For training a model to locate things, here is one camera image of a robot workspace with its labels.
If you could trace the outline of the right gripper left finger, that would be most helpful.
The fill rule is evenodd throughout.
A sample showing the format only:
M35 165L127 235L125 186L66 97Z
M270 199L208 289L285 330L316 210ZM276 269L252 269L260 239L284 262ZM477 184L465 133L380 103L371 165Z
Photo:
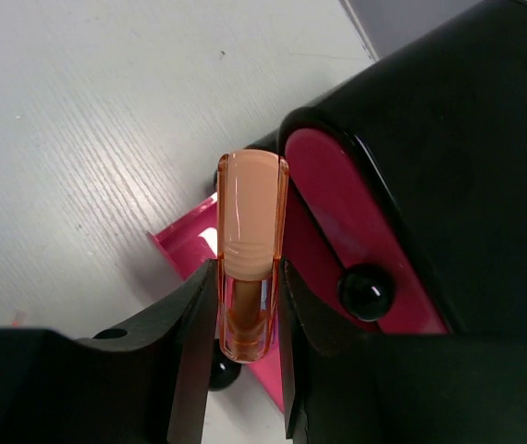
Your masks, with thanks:
M0 328L0 443L198 443L216 264L91 339Z

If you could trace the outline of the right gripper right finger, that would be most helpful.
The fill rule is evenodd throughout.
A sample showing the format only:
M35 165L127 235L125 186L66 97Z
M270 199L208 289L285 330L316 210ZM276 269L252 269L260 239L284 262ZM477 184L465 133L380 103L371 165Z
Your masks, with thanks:
M282 261L279 341L295 443L527 443L527 336L354 326Z

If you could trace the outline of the black pink drawer organizer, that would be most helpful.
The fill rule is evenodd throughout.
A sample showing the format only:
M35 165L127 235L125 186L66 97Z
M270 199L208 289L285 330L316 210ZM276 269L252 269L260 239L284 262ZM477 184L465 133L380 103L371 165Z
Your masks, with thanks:
M284 255L354 326L527 336L526 1L471 7L248 148L288 162ZM217 203L156 238L183 276L217 256Z

